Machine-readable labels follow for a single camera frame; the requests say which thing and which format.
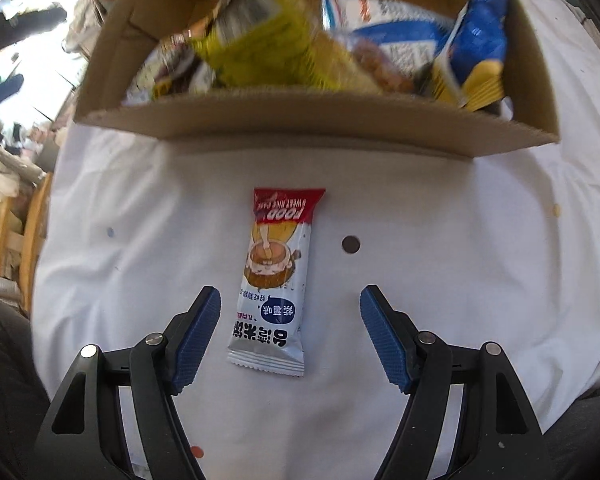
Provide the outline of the wooden chair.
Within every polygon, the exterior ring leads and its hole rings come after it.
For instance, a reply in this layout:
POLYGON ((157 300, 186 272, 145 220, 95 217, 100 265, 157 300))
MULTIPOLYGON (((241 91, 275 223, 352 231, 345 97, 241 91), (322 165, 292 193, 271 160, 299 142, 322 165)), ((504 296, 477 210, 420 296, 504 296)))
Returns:
POLYGON ((32 312, 34 279, 46 240, 54 174, 33 185, 29 196, 0 202, 0 298, 27 318, 32 312))

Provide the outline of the yellow snack packet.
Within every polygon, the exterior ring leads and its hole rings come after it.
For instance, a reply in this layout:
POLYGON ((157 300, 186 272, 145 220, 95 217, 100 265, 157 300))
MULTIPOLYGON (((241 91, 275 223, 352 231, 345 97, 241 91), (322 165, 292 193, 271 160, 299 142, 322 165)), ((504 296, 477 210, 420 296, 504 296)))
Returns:
POLYGON ((306 0, 219 0, 189 41, 226 88, 381 92, 306 0))

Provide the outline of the white bed sheet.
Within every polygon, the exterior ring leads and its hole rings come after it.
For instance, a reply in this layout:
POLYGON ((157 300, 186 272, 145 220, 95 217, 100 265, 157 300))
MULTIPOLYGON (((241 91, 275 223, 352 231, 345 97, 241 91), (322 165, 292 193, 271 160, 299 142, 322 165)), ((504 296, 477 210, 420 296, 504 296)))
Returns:
POLYGON ((600 445, 600 49, 562 0, 521 0, 562 140, 458 160, 220 151, 75 125, 60 151, 32 311, 54 392, 84 344, 136 344, 215 286, 222 313, 178 414, 210 479, 369 479, 406 403, 358 310, 376 284, 449 344, 498 342, 557 473, 600 445), (306 374, 230 364, 251 194, 324 188, 313 223, 306 374))

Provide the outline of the white pink snack packet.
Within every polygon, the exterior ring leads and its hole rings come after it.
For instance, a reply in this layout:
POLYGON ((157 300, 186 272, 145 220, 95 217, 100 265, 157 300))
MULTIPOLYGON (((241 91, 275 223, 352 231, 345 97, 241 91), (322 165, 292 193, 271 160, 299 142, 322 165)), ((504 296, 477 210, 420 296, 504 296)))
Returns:
POLYGON ((185 34, 166 37, 152 50, 133 77, 122 104, 144 105, 176 94, 206 93, 215 72, 204 62, 185 34))

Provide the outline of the clear peanut snack packet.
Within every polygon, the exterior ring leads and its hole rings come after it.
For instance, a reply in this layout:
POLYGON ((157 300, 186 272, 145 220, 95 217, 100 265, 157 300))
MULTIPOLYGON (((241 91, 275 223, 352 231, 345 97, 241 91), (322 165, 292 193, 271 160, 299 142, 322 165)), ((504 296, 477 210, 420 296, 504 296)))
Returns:
POLYGON ((365 70, 385 92, 408 94, 415 92, 413 79, 402 73, 373 41, 365 38, 355 39, 351 53, 358 66, 365 70))

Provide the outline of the blue yellow snack bag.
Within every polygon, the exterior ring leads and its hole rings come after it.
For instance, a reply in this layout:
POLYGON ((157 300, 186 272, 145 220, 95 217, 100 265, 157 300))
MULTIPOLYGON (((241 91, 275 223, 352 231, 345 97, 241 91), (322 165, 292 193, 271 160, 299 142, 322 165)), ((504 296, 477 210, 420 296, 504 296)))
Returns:
POLYGON ((422 93, 474 112, 505 96, 508 0, 468 0, 430 65, 422 93))

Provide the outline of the red white cake snack packet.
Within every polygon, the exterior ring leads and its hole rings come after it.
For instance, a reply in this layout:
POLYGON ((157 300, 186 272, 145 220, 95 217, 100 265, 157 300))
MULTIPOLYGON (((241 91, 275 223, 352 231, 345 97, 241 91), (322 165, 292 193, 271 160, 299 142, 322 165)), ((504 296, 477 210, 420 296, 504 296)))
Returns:
POLYGON ((238 366, 304 375, 301 324, 313 216, 324 188, 256 188, 248 252, 227 359, 238 366))

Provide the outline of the white blue snack bag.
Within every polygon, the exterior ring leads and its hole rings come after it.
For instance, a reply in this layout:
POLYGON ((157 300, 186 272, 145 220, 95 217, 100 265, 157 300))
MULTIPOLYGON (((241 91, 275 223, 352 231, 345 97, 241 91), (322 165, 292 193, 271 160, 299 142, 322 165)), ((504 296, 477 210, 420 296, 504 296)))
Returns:
POLYGON ((321 0, 323 27, 342 40, 368 40, 405 75, 427 67, 454 26, 452 18, 402 0, 321 0))

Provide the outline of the brown cardboard box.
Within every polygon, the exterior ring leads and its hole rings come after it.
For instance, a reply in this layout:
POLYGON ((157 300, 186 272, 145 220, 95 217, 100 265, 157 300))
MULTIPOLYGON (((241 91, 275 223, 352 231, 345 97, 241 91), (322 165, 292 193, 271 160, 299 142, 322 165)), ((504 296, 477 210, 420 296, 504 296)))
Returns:
MULTIPOLYGON (((469 0, 404 0, 456 18, 469 0)), ((472 104, 381 89, 323 28, 321 0, 114 0, 88 64, 76 120, 170 139, 223 134, 329 145, 405 144, 466 157, 560 139, 550 75, 520 0, 508 0, 503 119, 472 104), (193 32, 219 87, 140 105, 125 95, 160 40, 193 32)))

